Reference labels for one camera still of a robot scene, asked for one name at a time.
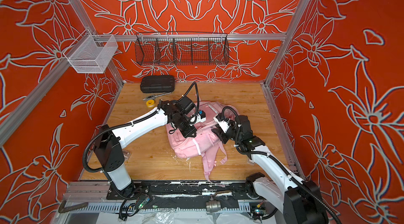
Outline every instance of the tape roll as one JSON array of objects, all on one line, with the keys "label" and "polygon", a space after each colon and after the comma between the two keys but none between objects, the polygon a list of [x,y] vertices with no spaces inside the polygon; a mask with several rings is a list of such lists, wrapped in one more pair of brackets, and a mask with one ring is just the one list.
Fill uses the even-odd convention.
[{"label": "tape roll", "polygon": [[149,108],[153,108],[154,107],[154,100],[147,100],[146,101],[146,105]]}]

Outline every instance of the white wire basket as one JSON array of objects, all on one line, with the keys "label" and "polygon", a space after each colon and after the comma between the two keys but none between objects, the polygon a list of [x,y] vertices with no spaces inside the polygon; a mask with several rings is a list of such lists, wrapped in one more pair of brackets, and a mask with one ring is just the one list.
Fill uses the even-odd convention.
[{"label": "white wire basket", "polygon": [[103,47],[97,45],[92,35],[86,35],[83,39],[76,51],[66,56],[68,62],[78,73],[104,73],[118,49],[114,35]]}]

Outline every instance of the floral wallpaper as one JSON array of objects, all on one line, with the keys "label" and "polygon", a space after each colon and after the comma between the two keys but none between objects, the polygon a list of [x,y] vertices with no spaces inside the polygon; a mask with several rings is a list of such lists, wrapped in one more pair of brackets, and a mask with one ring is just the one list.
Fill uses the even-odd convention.
[{"label": "floral wallpaper", "polygon": [[310,0],[270,89],[342,223],[402,223],[402,0]]},{"label": "floral wallpaper", "polygon": [[84,28],[68,0],[0,0],[0,16],[2,123]]},{"label": "floral wallpaper", "polygon": [[[99,34],[135,35],[176,31],[282,33],[299,0],[81,0]],[[133,42],[123,42],[114,63],[124,80],[146,75],[174,75],[177,81],[261,81],[280,41],[230,43],[226,66],[159,65],[135,62]]]},{"label": "floral wallpaper", "polygon": [[[68,0],[0,0],[0,123],[83,32]],[[0,223],[50,223],[119,90],[111,72],[69,68],[0,147]]]},{"label": "floral wallpaper", "polygon": [[1,147],[0,223],[50,223],[119,85],[69,68]]}]

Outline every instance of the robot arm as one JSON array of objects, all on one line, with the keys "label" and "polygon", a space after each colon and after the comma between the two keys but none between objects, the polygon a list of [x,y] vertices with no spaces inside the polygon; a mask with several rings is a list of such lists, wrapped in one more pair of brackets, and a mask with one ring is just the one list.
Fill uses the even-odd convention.
[{"label": "robot arm", "polygon": [[218,114],[215,118],[218,122],[217,128],[212,129],[212,132],[224,144],[229,139],[234,140],[238,151],[261,166],[272,179],[270,181],[262,173],[247,177],[248,194],[251,197],[262,196],[268,200],[283,213],[287,224],[328,223],[319,187],[313,181],[304,181],[280,163],[265,143],[253,135],[247,116],[238,115],[236,119],[237,122],[225,118],[224,113]]},{"label": "robot arm", "polygon": [[[162,101],[150,112],[124,125],[101,127],[101,132],[90,141],[83,153],[84,168],[90,172],[104,172],[108,181],[112,182],[114,190],[117,190],[121,197],[130,198],[134,193],[134,185],[126,171],[122,149],[138,137],[167,123],[180,130],[185,138],[195,137],[194,124],[205,121],[206,115],[203,111],[195,109],[195,113],[191,117],[188,116],[195,107],[192,100],[186,96],[189,90],[178,101]],[[249,195],[262,196],[268,200],[283,213],[287,224],[326,224],[326,210],[337,223],[341,223],[335,213],[322,202],[319,187],[313,181],[304,181],[281,164],[265,143],[253,135],[247,116],[237,115],[236,118],[237,122],[225,118],[223,112],[218,114],[215,118],[218,124],[212,132],[224,144],[229,139],[235,140],[237,150],[260,165],[275,183],[274,185],[261,173],[253,174],[246,179],[249,183]],[[87,153],[93,143],[94,153],[102,168],[92,169],[87,165]]]},{"label": "robot arm", "polygon": [[108,130],[108,125],[101,128],[101,133],[94,141],[94,153],[102,166],[102,171],[108,181],[114,183],[122,195],[130,195],[133,191],[132,180],[126,171],[122,149],[145,133],[164,126],[167,123],[179,129],[184,137],[194,137],[195,123],[206,120],[203,111],[197,111],[193,116],[188,114],[195,105],[187,96],[178,101],[161,101],[158,107],[150,112],[118,127]]}]

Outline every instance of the black wire basket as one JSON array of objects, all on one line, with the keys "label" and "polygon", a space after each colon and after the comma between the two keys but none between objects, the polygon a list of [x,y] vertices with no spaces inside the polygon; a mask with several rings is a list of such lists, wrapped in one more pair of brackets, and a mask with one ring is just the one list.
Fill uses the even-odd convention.
[{"label": "black wire basket", "polygon": [[136,62],[139,65],[227,65],[227,34],[181,32],[173,35],[137,33]]}]

